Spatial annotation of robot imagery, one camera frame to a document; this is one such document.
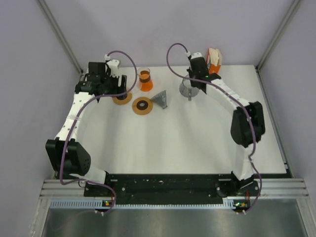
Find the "grey glass server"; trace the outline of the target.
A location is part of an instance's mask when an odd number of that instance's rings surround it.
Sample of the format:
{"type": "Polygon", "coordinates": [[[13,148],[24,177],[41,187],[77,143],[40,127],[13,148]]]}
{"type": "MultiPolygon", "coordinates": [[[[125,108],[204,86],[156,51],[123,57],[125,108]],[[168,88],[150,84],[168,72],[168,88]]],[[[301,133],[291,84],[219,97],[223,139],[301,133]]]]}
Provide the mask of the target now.
{"type": "Polygon", "coordinates": [[[182,82],[179,85],[179,92],[182,96],[191,101],[193,97],[198,95],[199,89],[191,86],[191,80],[182,79],[182,82]]]}

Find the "grey ribbed glass dripper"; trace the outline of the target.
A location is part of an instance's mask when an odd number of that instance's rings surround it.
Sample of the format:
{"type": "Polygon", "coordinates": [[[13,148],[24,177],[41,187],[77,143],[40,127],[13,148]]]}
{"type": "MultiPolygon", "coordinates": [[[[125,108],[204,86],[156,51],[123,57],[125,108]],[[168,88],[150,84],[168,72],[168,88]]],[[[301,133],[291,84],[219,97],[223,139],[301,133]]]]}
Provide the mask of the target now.
{"type": "Polygon", "coordinates": [[[168,107],[166,90],[159,92],[158,94],[153,96],[150,100],[154,104],[159,105],[162,109],[166,109],[168,107]]]}

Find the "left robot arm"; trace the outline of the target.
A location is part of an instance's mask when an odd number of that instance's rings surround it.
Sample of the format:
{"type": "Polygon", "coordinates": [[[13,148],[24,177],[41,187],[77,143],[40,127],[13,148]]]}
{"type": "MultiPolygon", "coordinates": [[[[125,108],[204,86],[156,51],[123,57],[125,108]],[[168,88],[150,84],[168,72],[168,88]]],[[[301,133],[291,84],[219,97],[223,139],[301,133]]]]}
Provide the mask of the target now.
{"type": "Polygon", "coordinates": [[[89,62],[84,80],[75,86],[73,103],[66,120],[54,139],[46,142],[45,149],[55,171],[80,179],[96,182],[95,190],[108,195],[112,184],[106,180],[106,171],[92,165],[92,158],[83,147],[85,129],[100,95],[119,95],[126,98],[127,76],[119,70],[120,61],[89,62]]]}

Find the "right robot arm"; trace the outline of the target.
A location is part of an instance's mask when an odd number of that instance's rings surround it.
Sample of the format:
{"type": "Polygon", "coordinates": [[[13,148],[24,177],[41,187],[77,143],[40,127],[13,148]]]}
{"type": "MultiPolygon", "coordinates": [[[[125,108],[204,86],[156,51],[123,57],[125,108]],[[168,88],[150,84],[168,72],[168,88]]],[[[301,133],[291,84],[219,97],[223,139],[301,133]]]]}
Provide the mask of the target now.
{"type": "Polygon", "coordinates": [[[230,136],[233,145],[234,165],[232,173],[237,178],[230,183],[235,195],[243,195],[249,188],[249,179],[256,171],[253,156],[257,143],[265,133],[263,106],[260,102],[249,102],[227,86],[216,73],[210,73],[201,53],[187,54],[190,66],[187,69],[191,86],[202,90],[215,99],[232,116],[230,136]]]}

